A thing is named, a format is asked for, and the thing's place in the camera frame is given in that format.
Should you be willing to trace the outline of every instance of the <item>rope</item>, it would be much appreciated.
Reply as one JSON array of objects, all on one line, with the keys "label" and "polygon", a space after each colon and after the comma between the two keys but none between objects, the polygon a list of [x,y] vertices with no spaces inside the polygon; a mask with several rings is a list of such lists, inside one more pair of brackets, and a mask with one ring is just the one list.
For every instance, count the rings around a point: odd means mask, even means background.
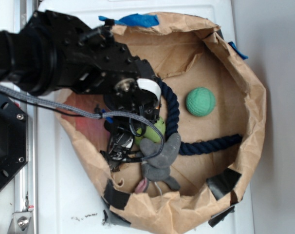
[{"label": "rope", "polygon": [[[158,79],[158,85],[161,87],[162,95],[167,101],[167,122],[165,136],[168,139],[173,133],[178,132],[178,122],[179,122],[179,103],[177,95],[175,95],[172,89],[167,86],[166,83]],[[211,152],[216,152],[219,150],[224,150],[230,146],[240,143],[242,137],[238,134],[233,136],[224,136],[209,141],[194,142],[194,143],[184,143],[181,142],[179,154],[183,156],[191,155],[201,155],[209,154]]]}]

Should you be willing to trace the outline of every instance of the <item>blue painter's tape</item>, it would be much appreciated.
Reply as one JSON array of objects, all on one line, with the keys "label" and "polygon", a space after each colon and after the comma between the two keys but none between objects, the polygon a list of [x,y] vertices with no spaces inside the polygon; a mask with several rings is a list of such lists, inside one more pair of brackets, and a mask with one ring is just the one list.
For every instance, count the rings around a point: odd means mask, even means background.
[{"label": "blue painter's tape", "polygon": [[236,53],[243,59],[248,59],[248,56],[242,54],[237,48],[236,48],[236,45],[234,44],[234,42],[230,41],[229,42],[229,45],[236,51]]},{"label": "blue painter's tape", "polygon": [[[108,19],[105,16],[99,16],[100,21],[105,21]],[[140,15],[133,14],[129,16],[122,17],[119,20],[115,20],[115,24],[126,25],[126,26],[141,26],[145,28],[150,28],[159,25],[157,15]]]}]

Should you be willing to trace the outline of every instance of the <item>yellow-green ball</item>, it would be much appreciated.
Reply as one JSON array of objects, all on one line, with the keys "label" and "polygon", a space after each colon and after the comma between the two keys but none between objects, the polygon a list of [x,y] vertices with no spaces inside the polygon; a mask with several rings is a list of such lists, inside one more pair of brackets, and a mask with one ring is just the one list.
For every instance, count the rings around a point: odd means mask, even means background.
[{"label": "yellow-green ball", "polygon": [[[166,131],[166,124],[163,120],[162,117],[159,117],[159,120],[154,123],[154,126],[164,135],[165,134],[165,131]],[[142,129],[139,128],[137,130],[137,133],[141,134],[142,133]],[[151,127],[147,127],[147,130],[146,130],[146,133],[144,133],[143,136],[140,136],[140,137],[134,137],[134,143],[136,145],[140,145],[140,141],[143,139],[143,138],[148,138],[150,139],[151,141],[155,142],[155,143],[158,143],[161,141],[161,138],[159,137],[159,135],[151,128]]]},{"label": "yellow-green ball", "polygon": [[216,99],[209,89],[198,87],[188,93],[185,104],[192,115],[203,117],[210,114],[215,108]]}]

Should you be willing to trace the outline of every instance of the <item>paper bag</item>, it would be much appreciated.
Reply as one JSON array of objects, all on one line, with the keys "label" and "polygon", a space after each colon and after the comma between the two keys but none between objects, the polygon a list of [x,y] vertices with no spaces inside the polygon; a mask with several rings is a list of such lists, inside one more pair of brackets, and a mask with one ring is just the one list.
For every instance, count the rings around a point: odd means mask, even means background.
[{"label": "paper bag", "polygon": [[[182,141],[193,143],[240,134],[241,144],[210,154],[178,156],[170,174],[181,185],[178,192],[159,182],[163,195],[153,185],[147,193],[134,194],[142,179],[141,165],[125,163],[119,172],[110,172],[99,152],[106,150],[109,139],[104,120],[57,117],[90,180],[113,213],[137,229],[182,234],[242,200],[261,156],[266,91],[217,33],[218,25],[190,15],[153,15],[158,16],[158,26],[115,26],[113,32],[116,41],[127,44],[133,56],[147,59],[157,76],[178,96]],[[188,92],[196,87],[208,88],[216,98],[214,110],[205,117],[195,117],[185,107]],[[60,100],[90,112],[97,104],[105,106],[101,95],[63,91]],[[166,119],[166,101],[162,99],[162,103],[160,116]],[[206,181],[229,171],[240,175],[238,182],[231,192],[216,198]]]}]

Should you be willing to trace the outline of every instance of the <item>gray plush toy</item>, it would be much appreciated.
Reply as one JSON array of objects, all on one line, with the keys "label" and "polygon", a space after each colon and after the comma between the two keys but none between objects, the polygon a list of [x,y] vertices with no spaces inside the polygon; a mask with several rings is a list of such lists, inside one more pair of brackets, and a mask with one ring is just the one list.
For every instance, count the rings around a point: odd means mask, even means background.
[{"label": "gray plush toy", "polygon": [[[142,163],[143,179],[137,185],[135,193],[142,193],[148,189],[151,181],[163,181],[171,190],[178,191],[180,189],[179,183],[175,178],[170,176],[170,166],[176,160],[181,144],[181,137],[178,133],[172,134],[168,141],[164,144],[161,153]],[[137,153],[136,157],[148,156],[159,150],[160,144],[144,138],[140,142],[141,152]]]}]

